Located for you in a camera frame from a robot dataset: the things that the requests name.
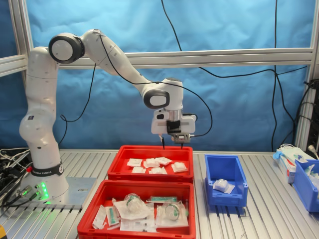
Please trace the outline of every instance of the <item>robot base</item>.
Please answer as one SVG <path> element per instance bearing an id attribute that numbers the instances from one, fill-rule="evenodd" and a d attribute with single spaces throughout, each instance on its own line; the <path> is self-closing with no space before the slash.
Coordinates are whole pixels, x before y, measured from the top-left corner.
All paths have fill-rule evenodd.
<path id="1" fill-rule="evenodd" d="M 69 188 L 61 196 L 47 201 L 41 201 L 37 197 L 21 207 L 37 206 L 81 209 L 87 202 L 88 196 L 95 186 L 96 178 L 66 177 L 66 181 L 69 184 Z"/>

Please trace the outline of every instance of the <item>cardboard box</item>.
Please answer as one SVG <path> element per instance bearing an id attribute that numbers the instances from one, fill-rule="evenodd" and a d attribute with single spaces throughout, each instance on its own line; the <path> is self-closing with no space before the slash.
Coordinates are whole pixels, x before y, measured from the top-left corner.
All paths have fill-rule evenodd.
<path id="1" fill-rule="evenodd" d="M 287 183 L 294 183 L 295 173 L 296 173 L 296 165 L 288 160 L 285 156 L 281 155 L 279 159 L 275 160 L 281 172 L 285 176 Z"/>

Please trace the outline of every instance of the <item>red plastic crate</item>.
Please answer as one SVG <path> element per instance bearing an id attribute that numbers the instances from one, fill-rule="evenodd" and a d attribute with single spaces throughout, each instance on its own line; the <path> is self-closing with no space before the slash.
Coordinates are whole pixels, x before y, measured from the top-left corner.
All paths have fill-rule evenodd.
<path id="1" fill-rule="evenodd" d="M 127 166 L 130 158 L 158 158 L 166 157 L 172 160 L 170 164 L 160 167 L 164 167 L 167 175 L 161 174 L 149 174 L 149 170 L 146 169 L 145 173 L 132 173 L 133 167 Z M 187 167 L 187 172 L 174 173 L 171 165 L 175 162 L 182 162 Z M 162 146 L 129 146 L 124 145 L 120 148 L 116 154 L 109 170 L 109 179 L 116 180 L 134 180 L 134 181 L 156 181 L 156 182 L 189 182 L 194 180 L 193 171 L 193 150 L 191 147 L 176 147 L 166 146 L 163 150 Z"/>
<path id="2" fill-rule="evenodd" d="M 177 196 L 177 200 L 189 201 L 188 227 L 183 228 L 160 228 L 158 233 L 126 232 L 120 229 L 107 230 L 108 225 L 102 230 L 94 229 L 92 222 L 99 210 L 100 205 L 111 206 L 112 198 L 123 200 L 129 193 L 136 193 L 145 202 L 150 196 Z M 140 182 L 125 180 L 105 180 L 95 193 L 89 207 L 84 213 L 78 227 L 79 239 L 195 239 L 195 202 L 194 188 L 190 183 L 168 183 L 168 182 Z"/>

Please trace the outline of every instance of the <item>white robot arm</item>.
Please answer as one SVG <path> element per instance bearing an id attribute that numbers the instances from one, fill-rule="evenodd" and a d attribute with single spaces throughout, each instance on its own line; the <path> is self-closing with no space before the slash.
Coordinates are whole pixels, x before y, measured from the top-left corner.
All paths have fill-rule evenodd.
<path id="1" fill-rule="evenodd" d="M 152 133 L 169 134 L 175 143 L 189 143 L 195 132 L 196 115 L 182 113 L 182 82 L 166 78 L 152 83 L 129 62 L 124 52 L 97 29 L 82 36 L 62 33 L 49 47 L 34 48 L 28 59 L 26 97 L 28 111 L 20 124 L 20 135 L 27 142 L 33 161 L 32 172 L 21 182 L 39 191 L 35 201 L 56 198 L 68 189 L 63 175 L 58 144 L 52 127 L 56 118 L 56 83 L 59 64 L 70 64 L 86 55 L 112 75 L 120 75 L 140 92 L 144 104 L 156 109 Z"/>

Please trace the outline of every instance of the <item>blue plastic crate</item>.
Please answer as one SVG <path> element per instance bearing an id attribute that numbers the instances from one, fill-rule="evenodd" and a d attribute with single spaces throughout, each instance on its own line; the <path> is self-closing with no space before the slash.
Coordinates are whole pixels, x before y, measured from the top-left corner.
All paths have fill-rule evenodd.
<path id="1" fill-rule="evenodd" d="M 317 199 L 318 190 L 305 173 L 305 169 L 313 164 L 315 166 L 313 167 L 312 171 L 319 173 L 319 161 L 308 160 L 308 163 L 299 163 L 298 161 L 295 162 L 296 173 L 294 188 L 308 212 L 319 212 L 319 200 Z"/>
<path id="2" fill-rule="evenodd" d="M 206 193 L 210 206 L 247 206 L 248 184 L 238 156 L 205 155 L 206 160 Z M 230 194 L 213 189 L 218 179 L 225 179 L 235 185 Z"/>

